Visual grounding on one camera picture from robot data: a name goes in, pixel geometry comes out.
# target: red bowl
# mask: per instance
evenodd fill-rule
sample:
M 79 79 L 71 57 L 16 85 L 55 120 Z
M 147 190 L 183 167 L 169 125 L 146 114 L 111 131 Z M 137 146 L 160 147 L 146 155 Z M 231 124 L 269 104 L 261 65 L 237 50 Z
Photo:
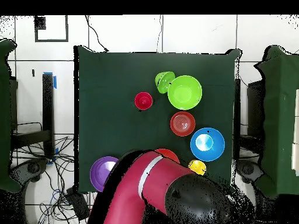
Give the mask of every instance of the red bowl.
M 171 130 L 180 137 L 188 136 L 195 129 L 195 119 L 187 111 L 179 111 L 171 118 Z
M 147 92 L 140 92 L 136 95 L 134 102 L 138 109 L 146 110 L 152 106 L 152 97 Z
M 174 160 L 176 163 L 180 164 L 179 158 L 169 149 L 156 149 L 156 152 L 162 154 L 164 157 Z

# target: small green bowl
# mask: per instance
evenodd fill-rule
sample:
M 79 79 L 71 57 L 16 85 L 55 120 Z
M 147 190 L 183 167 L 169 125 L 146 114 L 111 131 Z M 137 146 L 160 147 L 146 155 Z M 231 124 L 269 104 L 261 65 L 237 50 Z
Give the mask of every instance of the small green bowl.
M 155 78 L 156 87 L 159 93 L 166 93 L 168 91 L 169 83 L 175 79 L 175 74 L 172 71 L 159 73 Z
M 199 81 L 192 76 L 178 76 L 168 87 L 170 103 L 180 110 L 189 110 L 195 107 L 202 94 Z

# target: blue bowl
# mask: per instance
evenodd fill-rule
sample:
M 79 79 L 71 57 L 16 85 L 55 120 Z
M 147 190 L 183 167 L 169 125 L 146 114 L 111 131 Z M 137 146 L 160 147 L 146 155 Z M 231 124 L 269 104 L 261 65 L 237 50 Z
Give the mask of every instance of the blue bowl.
M 213 128 L 202 128 L 196 131 L 190 142 L 192 153 L 204 162 L 218 159 L 225 147 L 222 134 Z

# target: metal bracket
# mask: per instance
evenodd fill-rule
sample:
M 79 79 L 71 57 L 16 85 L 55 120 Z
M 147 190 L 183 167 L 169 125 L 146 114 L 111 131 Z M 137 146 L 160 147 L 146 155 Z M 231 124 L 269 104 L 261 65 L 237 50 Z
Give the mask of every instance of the metal bracket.
M 35 42 L 68 42 L 68 16 L 65 16 L 65 39 L 64 40 L 39 40 L 38 30 L 46 29 L 46 18 L 45 17 L 34 17 L 34 33 Z

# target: dark green tabletop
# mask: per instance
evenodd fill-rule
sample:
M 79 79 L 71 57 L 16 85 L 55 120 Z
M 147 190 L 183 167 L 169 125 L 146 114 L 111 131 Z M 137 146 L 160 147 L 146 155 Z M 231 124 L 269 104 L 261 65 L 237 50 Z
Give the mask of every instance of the dark green tabletop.
M 261 161 L 264 175 L 256 182 L 270 198 L 299 194 L 299 177 L 291 168 L 294 140 L 295 98 L 299 89 L 299 55 L 273 45 L 256 65 L 265 80 L 265 148 Z
M 89 179 L 93 163 L 102 156 L 120 158 L 130 149 L 167 148 L 182 165 L 196 159 L 190 150 L 195 131 L 218 129 L 225 139 L 220 158 L 207 162 L 206 176 L 226 184 L 231 179 L 232 121 L 235 60 L 240 50 L 227 54 L 98 53 L 78 47 L 79 54 L 79 191 L 96 191 Z M 179 110 L 160 94 L 155 76 L 173 71 L 190 75 L 202 86 L 200 103 L 189 110 L 196 127 L 186 137 L 170 129 Z M 148 92 L 153 106 L 139 111 L 134 98 Z
M 9 77 L 11 70 L 7 64 L 8 54 L 16 44 L 0 39 L 0 189 L 16 193 L 20 191 L 18 182 L 9 177 L 11 167 L 11 95 Z

